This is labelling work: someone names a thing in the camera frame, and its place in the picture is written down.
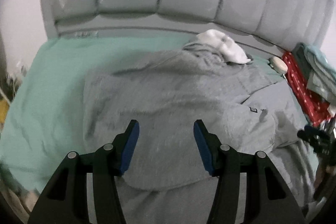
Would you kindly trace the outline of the grey hooded sweatshirt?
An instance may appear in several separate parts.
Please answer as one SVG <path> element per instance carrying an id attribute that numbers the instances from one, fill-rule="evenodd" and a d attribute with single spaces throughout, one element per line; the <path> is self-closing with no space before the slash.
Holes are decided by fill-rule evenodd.
<path id="1" fill-rule="evenodd" d="M 120 71 L 89 73 L 83 104 L 88 152 L 139 122 L 130 167 L 116 181 L 127 223 L 207 221 L 218 181 L 203 166 L 197 119 L 236 151 L 266 152 L 299 206 L 313 199 L 318 161 L 297 137 L 306 118 L 287 82 L 255 63 L 228 64 L 198 43 L 142 53 Z"/>

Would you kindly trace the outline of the red polka dot garment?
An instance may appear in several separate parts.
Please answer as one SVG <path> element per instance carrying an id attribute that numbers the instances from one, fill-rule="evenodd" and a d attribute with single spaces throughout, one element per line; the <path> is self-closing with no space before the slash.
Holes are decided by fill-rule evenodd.
<path id="1" fill-rule="evenodd" d="M 331 120 L 331 114 L 327 110 L 329 102 L 307 88 L 307 80 L 303 77 L 298 63 L 290 52 L 285 52 L 282 60 L 288 67 L 285 77 L 291 87 L 303 113 L 307 116 L 314 127 L 318 127 L 322 122 Z"/>

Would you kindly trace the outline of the teal folded blanket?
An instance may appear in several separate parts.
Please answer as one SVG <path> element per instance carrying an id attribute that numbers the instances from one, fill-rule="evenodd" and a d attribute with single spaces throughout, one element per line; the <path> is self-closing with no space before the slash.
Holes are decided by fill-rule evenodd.
<path id="1" fill-rule="evenodd" d="M 335 105 L 335 69 L 316 47 L 298 43 L 292 50 L 297 65 L 307 80 L 306 87 Z"/>

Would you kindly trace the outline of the round beige device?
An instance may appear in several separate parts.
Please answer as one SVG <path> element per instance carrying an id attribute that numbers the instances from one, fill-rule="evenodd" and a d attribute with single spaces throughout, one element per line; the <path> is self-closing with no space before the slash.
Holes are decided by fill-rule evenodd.
<path id="1" fill-rule="evenodd" d="M 288 72 L 288 66 L 279 57 L 271 57 L 269 59 L 269 66 L 281 75 L 285 75 Z"/>

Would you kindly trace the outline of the mint green bed sheet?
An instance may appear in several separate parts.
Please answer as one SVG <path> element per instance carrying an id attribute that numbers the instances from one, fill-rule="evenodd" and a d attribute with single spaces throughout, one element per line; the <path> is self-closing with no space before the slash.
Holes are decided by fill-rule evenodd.
<path id="1" fill-rule="evenodd" d="M 11 182 L 41 193 L 70 151 L 84 145 L 84 85 L 89 73 L 134 64 L 142 53 L 177 51 L 187 35 L 55 39 L 42 45 L 10 107 L 1 135 Z"/>

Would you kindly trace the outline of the white cloth on hoodie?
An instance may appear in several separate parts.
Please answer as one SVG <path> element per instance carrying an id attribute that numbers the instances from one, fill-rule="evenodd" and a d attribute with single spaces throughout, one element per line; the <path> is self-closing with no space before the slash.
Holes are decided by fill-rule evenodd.
<path id="1" fill-rule="evenodd" d="M 198 34 L 197 40 L 218 50 L 226 62 L 247 64 L 252 61 L 234 39 L 224 32 L 210 29 Z"/>

